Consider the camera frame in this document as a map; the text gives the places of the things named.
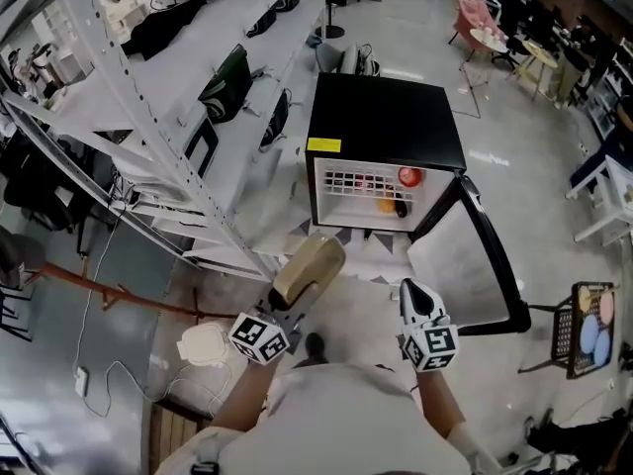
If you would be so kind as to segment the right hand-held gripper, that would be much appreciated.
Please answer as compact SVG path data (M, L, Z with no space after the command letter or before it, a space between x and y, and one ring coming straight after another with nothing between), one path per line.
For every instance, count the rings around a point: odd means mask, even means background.
M398 341L403 359L415 372L447 367L459 352L459 338L441 297L427 285L406 278L400 285L400 311L404 324Z

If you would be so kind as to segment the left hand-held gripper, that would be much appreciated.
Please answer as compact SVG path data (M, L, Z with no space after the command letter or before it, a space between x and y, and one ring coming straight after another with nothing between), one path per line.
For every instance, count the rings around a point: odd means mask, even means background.
M238 315L228 340L241 355L255 363L271 363L286 352L293 354L301 339L300 323L319 296L319 285L313 282L292 307L271 288L267 299Z

